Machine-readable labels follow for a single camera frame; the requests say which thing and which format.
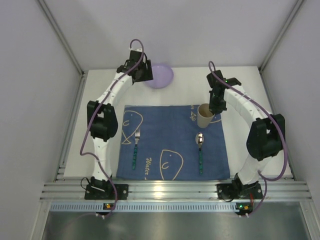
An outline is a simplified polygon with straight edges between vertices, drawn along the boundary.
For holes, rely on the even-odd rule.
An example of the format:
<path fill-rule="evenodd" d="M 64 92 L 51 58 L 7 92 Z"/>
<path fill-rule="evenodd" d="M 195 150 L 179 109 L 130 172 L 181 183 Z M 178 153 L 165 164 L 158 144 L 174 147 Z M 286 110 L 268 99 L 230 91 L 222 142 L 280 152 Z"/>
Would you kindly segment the beige cup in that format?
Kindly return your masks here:
<path fill-rule="evenodd" d="M 202 129 L 208 127 L 214 117 L 209 106 L 208 103 L 203 103 L 197 108 L 197 125 Z"/>

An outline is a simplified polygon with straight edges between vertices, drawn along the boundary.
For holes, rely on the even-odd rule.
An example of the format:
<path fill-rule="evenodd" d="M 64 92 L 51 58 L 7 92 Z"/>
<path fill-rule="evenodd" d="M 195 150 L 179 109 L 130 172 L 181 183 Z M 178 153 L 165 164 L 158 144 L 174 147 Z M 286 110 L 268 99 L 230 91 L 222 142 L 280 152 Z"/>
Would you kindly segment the lilac plate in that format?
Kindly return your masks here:
<path fill-rule="evenodd" d="M 158 63 L 152 66 L 153 80 L 148 80 L 144 84 L 152 89 L 162 89 L 171 84 L 174 79 L 173 69 L 165 63 Z"/>

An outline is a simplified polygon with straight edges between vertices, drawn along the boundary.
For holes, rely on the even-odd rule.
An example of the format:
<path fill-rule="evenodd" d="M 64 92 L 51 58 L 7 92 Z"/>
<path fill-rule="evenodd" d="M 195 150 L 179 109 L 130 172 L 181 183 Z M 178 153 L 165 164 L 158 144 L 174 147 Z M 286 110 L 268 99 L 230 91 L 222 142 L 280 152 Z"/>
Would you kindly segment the green handled spoon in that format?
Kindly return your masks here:
<path fill-rule="evenodd" d="M 204 135 L 202 132 L 199 132 L 195 137 L 195 142 L 198 146 L 198 167 L 199 167 L 199 174 L 203 174 L 203 151 L 202 151 L 202 145 L 204 143 Z"/>

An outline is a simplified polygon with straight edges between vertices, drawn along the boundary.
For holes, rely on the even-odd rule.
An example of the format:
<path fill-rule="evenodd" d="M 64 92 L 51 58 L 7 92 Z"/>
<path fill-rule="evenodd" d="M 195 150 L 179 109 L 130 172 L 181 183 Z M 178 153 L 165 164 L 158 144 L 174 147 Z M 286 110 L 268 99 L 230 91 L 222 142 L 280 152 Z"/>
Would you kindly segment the green handled fork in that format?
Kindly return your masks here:
<path fill-rule="evenodd" d="M 134 144 L 134 150 L 133 150 L 133 159 L 132 159 L 132 169 L 135 170 L 136 169 L 136 163 L 137 163 L 137 156 L 138 156 L 138 143 L 141 137 L 141 129 L 138 128 L 135 131 L 135 144 Z"/>

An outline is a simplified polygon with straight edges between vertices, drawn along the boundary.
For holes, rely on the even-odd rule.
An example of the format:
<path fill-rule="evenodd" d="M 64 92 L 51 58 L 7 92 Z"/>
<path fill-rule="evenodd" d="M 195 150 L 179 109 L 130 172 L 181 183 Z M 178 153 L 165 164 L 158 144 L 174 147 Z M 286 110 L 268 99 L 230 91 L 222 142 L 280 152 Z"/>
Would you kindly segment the blue cloth placemat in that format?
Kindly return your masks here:
<path fill-rule="evenodd" d="M 116 176 L 126 180 L 211 181 L 230 177 L 222 118 L 215 115 L 206 128 L 197 125 L 197 105 L 132 106 L 123 112 Z M 135 132 L 140 129 L 135 170 Z M 196 136 L 202 144 L 199 174 Z"/>

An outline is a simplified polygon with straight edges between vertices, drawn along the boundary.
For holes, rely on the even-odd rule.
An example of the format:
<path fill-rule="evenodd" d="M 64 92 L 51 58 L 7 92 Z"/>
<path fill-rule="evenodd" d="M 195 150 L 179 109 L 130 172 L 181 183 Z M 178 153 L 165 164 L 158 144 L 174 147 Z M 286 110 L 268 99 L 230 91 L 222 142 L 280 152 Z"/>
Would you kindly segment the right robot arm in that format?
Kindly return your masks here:
<path fill-rule="evenodd" d="M 246 141 L 248 157 L 243 167 L 232 180 L 232 187 L 238 196 L 246 196 L 259 183 L 259 173 L 272 157 L 284 149 L 285 118 L 271 114 L 249 98 L 237 78 L 223 78 L 222 72 L 209 73 L 209 110 L 220 114 L 231 105 L 250 127 Z"/>

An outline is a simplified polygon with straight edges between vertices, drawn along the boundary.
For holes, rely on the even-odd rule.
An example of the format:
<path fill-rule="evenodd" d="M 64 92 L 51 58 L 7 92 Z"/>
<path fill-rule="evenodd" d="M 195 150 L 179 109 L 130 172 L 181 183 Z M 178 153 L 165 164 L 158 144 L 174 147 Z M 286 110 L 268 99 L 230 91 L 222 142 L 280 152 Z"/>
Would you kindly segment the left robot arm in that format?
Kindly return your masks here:
<path fill-rule="evenodd" d="M 87 132 L 93 140 L 95 164 L 92 176 L 108 181 L 112 176 L 111 160 L 107 156 L 109 139 L 118 131 L 115 107 L 124 93 L 135 83 L 153 79 L 152 64 L 141 48 L 131 49 L 129 59 L 116 70 L 114 79 L 95 101 L 87 104 Z"/>

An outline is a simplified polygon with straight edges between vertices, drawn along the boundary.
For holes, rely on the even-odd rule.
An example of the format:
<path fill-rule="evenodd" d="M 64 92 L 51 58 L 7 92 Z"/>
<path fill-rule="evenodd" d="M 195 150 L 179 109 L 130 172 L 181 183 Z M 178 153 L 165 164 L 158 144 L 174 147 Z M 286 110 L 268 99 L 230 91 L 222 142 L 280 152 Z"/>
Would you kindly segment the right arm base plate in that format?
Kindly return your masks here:
<path fill-rule="evenodd" d="M 261 185 L 256 182 L 242 185 L 241 183 L 220 183 L 216 185 L 219 200 L 260 200 L 263 197 Z"/>

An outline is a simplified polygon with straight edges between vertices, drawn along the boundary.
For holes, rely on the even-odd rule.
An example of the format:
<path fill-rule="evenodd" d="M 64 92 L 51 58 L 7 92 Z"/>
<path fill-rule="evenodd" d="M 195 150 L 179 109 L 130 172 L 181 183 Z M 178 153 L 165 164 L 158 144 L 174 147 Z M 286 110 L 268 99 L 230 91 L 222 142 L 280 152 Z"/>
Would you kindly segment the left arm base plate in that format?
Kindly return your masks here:
<path fill-rule="evenodd" d="M 115 184 L 117 199 L 126 200 L 129 194 L 128 184 Z M 87 185 L 85 190 L 85 200 L 115 200 L 116 192 L 111 184 L 107 184 L 106 188 Z"/>

